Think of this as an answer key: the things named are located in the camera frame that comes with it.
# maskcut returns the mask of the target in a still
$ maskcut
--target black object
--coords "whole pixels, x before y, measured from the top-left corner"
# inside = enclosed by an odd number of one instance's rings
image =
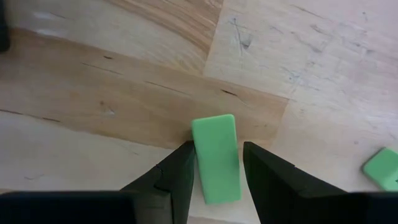
[[[0,196],[0,223],[186,223],[193,186],[186,142],[119,192],[14,192]],[[389,223],[398,193],[347,193],[251,142],[244,169],[261,223]]]
[[[10,37],[6,23],[6,9],[4,1],[0,0],[0,52],[5,52],[10,48]]]
[[[395,223],[398,193],[347,193],[252,142],[243,161],[261,223]]]
[[[0,223],[186,223],[194,158],[193,142],[186,142],[119,192],[1,195]]]

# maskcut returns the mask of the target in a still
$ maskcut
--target wooden table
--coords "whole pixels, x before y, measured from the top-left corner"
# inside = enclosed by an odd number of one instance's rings
[[[398,143],[394,0],[6,3],[2,189],[120,189],[220,113],[348,191],[377,190],[361,165]],[[190,223],[257,223],[242,188],[205,206],[196,179]]]

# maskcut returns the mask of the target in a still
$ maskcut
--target green foam block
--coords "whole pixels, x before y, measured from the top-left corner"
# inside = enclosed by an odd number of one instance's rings
[[[363,172],[384,190],[398,190],[398,153],[381,149],[363,166]]]
[[[206,204],[241,199],[235,118],[231,114],[192,121]]]

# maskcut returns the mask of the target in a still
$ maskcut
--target green rectangular block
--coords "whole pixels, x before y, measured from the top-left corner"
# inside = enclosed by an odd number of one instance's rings
[[[384,190],[398,190],[398,153],[383,148],[363,166],[363,172]]]
[[[192,121],[206,204],[241,199],[235,118],[231,114]]]

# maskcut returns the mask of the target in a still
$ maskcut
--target green block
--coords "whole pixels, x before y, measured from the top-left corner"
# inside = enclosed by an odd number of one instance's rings
[[[383,148],[364,166],[363,172],[384,190],[398,190],[398,153]]]
[[[206,204],[241,199],[235,118],[231,114],[192,121]]]

